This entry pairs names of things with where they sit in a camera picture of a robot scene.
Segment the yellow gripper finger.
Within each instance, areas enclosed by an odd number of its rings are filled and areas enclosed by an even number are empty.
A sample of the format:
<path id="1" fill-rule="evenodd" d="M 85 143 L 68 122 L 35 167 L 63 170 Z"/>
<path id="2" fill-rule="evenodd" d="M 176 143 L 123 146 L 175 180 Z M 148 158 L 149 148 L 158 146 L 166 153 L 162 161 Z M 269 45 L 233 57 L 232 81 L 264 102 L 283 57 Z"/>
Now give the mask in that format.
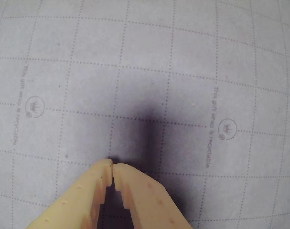
<path id="1" fill-rule="evenodd" d="M 165 187 L 155 179 L 123 163 L 113 165 L 113 178 L 135 229 L 191 228 Z"/>
<path id="2" fill-rule="evenodd" d="M 113 162 L 103 159 L 93 164 L 29 229 L 96 229 L 106 188 L 112 185 Z"/>

